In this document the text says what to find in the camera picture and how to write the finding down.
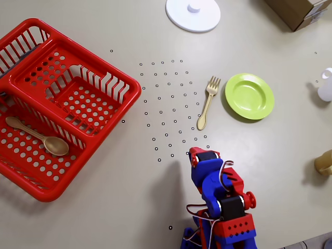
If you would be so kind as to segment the blue gripper with motor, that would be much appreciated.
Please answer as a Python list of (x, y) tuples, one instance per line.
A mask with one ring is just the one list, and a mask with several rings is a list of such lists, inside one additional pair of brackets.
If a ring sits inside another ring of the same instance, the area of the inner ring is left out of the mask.
[(189, 150), (191, 179), (196, 187), (201, 187), (204, 179), (212, 172), (219, 171), (223, 160), (219, 152), (192, 147)]

